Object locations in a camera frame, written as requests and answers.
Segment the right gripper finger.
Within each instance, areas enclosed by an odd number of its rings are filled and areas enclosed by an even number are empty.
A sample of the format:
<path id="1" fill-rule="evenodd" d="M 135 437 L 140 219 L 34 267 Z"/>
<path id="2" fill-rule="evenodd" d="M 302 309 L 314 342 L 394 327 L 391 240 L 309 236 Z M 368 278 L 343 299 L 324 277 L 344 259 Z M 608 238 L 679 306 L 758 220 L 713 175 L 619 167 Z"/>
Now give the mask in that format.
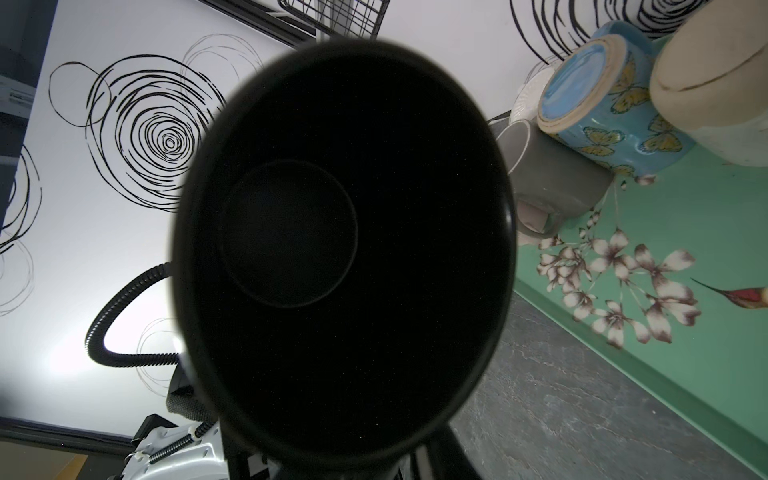
<path id="1" fill-rule="evenodd" d="M 425 447 L 434 479 L 481 480 L 449 424 L 438 428 Z"/>

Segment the black mug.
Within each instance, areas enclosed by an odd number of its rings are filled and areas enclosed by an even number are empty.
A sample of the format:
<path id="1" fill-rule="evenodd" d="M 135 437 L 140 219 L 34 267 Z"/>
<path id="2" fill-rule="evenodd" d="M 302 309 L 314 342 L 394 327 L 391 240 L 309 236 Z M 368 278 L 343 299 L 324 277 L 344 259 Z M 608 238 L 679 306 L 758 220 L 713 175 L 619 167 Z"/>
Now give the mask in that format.
<path id="1" fill-rule="evenodd" d="M 391 43 L 305 47 L 194 156 L 172 241 L 182 362 L 283 476 L 370 477 L 472 394 L 515 261 L 512 189 L 461 86 Z"/>

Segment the green floral tray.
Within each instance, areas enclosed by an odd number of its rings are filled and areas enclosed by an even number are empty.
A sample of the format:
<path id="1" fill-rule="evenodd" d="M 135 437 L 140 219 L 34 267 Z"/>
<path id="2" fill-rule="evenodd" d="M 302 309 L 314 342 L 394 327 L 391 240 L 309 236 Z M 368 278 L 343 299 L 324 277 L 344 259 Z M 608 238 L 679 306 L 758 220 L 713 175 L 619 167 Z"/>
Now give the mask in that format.
<path id="1" fill-rule="evenodd" d="M 767 473 L 767 172 L 702 147 L 617 178 L 516 291 L 759 476 Z"/>

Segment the grey brown mug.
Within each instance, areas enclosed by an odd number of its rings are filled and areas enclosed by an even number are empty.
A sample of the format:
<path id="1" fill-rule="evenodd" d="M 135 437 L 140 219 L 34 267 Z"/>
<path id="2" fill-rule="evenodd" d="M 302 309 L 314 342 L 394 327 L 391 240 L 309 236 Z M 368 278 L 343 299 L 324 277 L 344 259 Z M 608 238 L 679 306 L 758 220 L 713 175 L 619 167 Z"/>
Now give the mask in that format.
<path id="1" fill-rule="evenodd" d="M 596 206 L 614 178 L 530 120 L 510 123 L 496 142 L 513 189 L 517 231 L 529 238 L 557 235 L 565 221 Z"/>

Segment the white mug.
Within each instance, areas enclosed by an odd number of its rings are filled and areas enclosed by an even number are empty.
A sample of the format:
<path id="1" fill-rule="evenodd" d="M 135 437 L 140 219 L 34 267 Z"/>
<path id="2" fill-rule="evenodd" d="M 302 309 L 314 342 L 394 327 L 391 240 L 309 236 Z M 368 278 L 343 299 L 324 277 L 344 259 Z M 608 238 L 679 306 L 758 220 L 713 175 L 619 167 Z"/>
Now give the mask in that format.
<path id="1" fill-rule="evenodd" d="M 536 118 L 540 98 L 554 73 L 553 66 L 539 65 L 526 77 L 510 110 L 510 124 L 519 120 L 533 121 Z"/>

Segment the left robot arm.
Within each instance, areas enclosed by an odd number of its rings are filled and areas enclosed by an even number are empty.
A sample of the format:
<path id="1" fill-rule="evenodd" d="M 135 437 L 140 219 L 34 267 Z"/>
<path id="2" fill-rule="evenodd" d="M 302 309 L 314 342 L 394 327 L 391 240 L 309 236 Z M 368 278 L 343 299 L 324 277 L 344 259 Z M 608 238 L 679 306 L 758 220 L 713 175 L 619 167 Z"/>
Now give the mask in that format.
<path id="1" fill-rule="evenodd" d="M 84 345 L 88 356 L 96 363 L 113 368 L 140 368 L 151 366 L 174 365 L 174 374 L 181 374 L 186 379 L 177 353 L 116 353 L 105 346 L 106 334 L 117 317 L 136 298 L 151 286 L 171 276 L 170 263 L 162 263 L 151 267 L 132 279 L 100 310 L 91 323 L 85 337 Z M 192 433 L 188 433 L 175 442 L 164 446 L 152 453 L 148 458 L 149 465 L 156 465 L 166 458 L 193 445 L 213 428 L 214 422 L 205 418 Z"/>

